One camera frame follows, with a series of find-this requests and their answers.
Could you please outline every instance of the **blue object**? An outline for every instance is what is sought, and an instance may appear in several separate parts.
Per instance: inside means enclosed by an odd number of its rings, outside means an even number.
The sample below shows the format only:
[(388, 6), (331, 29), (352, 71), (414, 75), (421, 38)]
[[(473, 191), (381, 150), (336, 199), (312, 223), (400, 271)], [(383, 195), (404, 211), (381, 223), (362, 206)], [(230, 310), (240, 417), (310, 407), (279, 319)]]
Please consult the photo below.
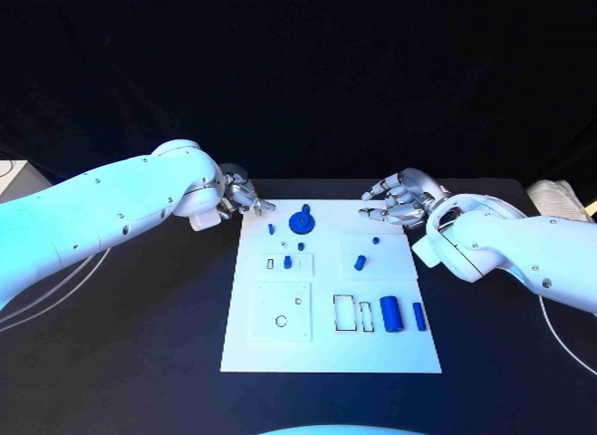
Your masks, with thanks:
[(420, 302), (413, 303), (413, 313), (416, 314), (416, 324), (419, 325), (419, 331), (426, 331), (423, 305)]
[(396, 296), (381, 298), (381, 312), (385, 331), (388, 333), (400, 333), (400, 331), (403, 331), (403, 319), (400, 317), (398, 300)]
[(302, 211), (299, 213), (295, 213), (292, 215), (292, 218), (289, 219), (289, 229), (296, 234), (308, 234), (313, 230), (315, 219), (309, 212), (309, 204), (305, 204), (302, 206)]
[(355, 269), (361, 270), (364, 268), (365, 263), (367, 263), (367, 256), (359, 256), (357, 258)]

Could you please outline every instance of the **white board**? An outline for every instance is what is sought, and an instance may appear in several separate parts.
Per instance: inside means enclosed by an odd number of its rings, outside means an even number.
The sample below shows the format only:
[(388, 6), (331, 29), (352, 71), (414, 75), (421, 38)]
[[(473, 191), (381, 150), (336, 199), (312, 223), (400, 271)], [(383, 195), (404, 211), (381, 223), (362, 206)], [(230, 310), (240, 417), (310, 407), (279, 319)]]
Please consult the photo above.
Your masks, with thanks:
[[(427, 331), (419, 331), (416, 326), (413, 303), (421, 302), (423, 297), (407, 237), (401, 227), (357, 214), (364, 207), (383, 207), (383, 202), (310, 199), (273, 203), (277, 207), (273, 213), (264, 212), (261, 217), (248, 213), (243, 217), (221, 371), (442, 373), (429, 318)], [(315, 229), (300, 236), (289, 229), (289, 218), (305, 203), (312, 208)], [(273, 235), (269, 224), (274, 225)], [(378, 245), (372, 244), (374, 237), (381, 239)], [(305, 243), (303, 251), (299, 242)], [(355, 271), (359, 251), (368, 259), (361, 272)], [(309, 258), (302, 270), (284, 269), (284, 256), (293, 258), (293, 266), (299, 258)], [(273, 270), (267, 269), (272, 258)], [(303, 326), (293, 333), (270, 327), (272, 318), (282, 315), (279, 308), (263, 313), (257, 307), (272, 297), (274, 307), (286, 306), (289, 310), (295, 294), (276, 300), (270, 292), (274, 288), (286, 290), (284, 285), (293, 283), (310, 287), (312, 336), (306, 341), (296, 341), (299, 334), (305, 334)], [(336, 332), (334, 295), (354, 296), (357, 332)], [(406, 328), (400, 333), (384, 331), (380, 299), (387, 295), (398, 299)], [(361, 302), (370, 302), (371, 306), (371, 333), (362, 332)], [(302, 313), (292, 312), (300, 321)], [(429, 317), (430, 306), (424, 307), (424, 313)], [(292, 318), (286, 318), (283, 329)], [(256, 337), (254, 331), (267, 331), (266, 337)]]

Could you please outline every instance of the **circular hole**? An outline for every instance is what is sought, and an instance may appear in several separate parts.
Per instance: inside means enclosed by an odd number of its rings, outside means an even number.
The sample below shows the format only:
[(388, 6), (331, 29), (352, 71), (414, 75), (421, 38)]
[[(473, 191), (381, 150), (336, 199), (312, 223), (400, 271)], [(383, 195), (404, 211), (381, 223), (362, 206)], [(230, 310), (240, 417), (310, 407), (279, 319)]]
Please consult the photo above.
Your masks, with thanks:
[(277, 325), (280, 328), (283, 328), (283, 327), (287, 325), (287, 318), (286, 318), (283, 315), (280, 315), (280, 316), (276, 318), (276, 325)]

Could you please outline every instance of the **blue gear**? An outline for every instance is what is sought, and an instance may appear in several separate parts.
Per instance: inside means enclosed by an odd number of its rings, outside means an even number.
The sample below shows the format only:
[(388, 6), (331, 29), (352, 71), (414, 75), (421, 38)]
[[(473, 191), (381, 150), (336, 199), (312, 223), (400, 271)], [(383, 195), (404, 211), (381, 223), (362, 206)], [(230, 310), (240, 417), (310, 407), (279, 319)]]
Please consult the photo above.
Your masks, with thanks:
[(296, 234), (308, 234), (313, 230), (315, 219), (309, 212), (309, 204), (305, 204), (302, 206), (302, 211), (299, 213), (295, 213), (292, 215), (292, 218), (289, 219), (289, 229)]

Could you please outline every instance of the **robotic arm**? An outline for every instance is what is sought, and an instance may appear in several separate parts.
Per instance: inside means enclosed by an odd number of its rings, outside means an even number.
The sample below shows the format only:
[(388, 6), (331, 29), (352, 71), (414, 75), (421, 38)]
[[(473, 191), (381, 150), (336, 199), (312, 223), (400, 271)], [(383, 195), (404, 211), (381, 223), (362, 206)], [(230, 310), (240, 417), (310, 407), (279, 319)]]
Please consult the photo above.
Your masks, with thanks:
[(413, 251), (473, 283), (504, 269), (548, 299), (597, 314), (597, 224), (527, 217), (499, 198), (453, 195), (417, 169), (404, 169), (364, 194), (387, 192), (387, 209), (359, 215), (408, 228), (426, 223)]
[(0, 310), (38, 280), (153, 228), (171, 214), (195, 231), (234, 211), (274, 210), (246, 171), (191, 140), (90, 170), (0, 205)]

